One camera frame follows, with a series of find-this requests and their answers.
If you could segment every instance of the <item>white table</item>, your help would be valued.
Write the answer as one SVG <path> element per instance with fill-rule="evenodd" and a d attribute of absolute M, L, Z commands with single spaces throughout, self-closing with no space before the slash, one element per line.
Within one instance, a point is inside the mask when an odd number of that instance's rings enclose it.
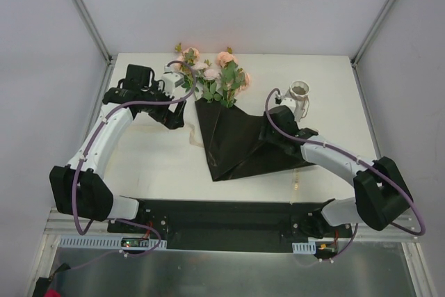
<path fill-rule="evenodd" d="M 237 54 L 240 66 L 252 75 L 252 85 L 236 105 L 262 115 L 270 90 L 284 92 L 294 80 L 310 85 L 311 106 L 300 127 L 311 127 L 329 141 L 361 156 L 375 151 L 349 58 L 346 56 L 290 56 Z M 119 54 L 109 87 L 125 77 L 128 64 L 150 66 L 156 78 L 175 54 Z M 215 54 L 203 54 L 214 63 Z M 184 94 L 177 90 L 176 96 Z M 349 198 L 353 188 L 319 166 L 269 175 L 212 182 L 202 147 L 189 141 L 191 126 L 202 143 L 191 97 L 186 127 L 173 131 L 139 114 L 121 137 L 106 169 L 104 181 L 116 195 L 164 200 L 229 200 L 253 202 L 324 202 Z"/>

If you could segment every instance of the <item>black wrapping paper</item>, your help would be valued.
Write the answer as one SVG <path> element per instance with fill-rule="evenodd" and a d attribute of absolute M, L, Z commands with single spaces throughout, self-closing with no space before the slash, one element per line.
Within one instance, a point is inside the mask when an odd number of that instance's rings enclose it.
<path fill-rule="evenodd" d="M 200 99 L 195 103 L 207 164 L 213 181 L 290 170 L 310 164 L 259 139 L 266 116 L 248 115 L 237 106 Z"/>

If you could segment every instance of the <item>white wall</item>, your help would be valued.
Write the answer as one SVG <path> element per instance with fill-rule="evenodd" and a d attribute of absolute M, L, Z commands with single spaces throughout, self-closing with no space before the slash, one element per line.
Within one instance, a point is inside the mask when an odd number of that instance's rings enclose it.
<path fill-rule="evenodd" d="M 422 248 L 445 296 L 445 0 L 400 0 L 359 64 L 383 154 L 427 222 Z"/>
<path fill-rule="evenodd" d="M 353 56 L 385 0 L 84 0 L 112 54 L 206 52 Z"/>
<path fill-rule="evenodd" d="M 0 291 L 24 295 L 49 171 L 78 147 L 105 70 L 71 0 L 0 0 Z"/>

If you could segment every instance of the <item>red object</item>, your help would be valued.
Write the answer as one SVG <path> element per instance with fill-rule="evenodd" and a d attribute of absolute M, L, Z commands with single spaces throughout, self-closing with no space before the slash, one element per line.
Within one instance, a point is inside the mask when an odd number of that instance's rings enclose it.
<path fill-rule="evenodd" d="M 44 297 L 62 297 L 62 295 L 60 295 L 57 291 L 50 289 L 46 292 Z"/>

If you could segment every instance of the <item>gray floor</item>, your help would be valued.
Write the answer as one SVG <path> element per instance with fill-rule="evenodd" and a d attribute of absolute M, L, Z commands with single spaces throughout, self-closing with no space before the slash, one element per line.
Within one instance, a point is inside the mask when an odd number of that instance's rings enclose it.
<path fill-rule="evenodd" d="M 54 268 L 82 264 L 102 250 L 59 248 Z M 415 296 L 397 243 L 354 243 L 333 264 L 309 255 L 156 251 L 118 253 L 58 274 L 52 288 L 69 296 Z"/>

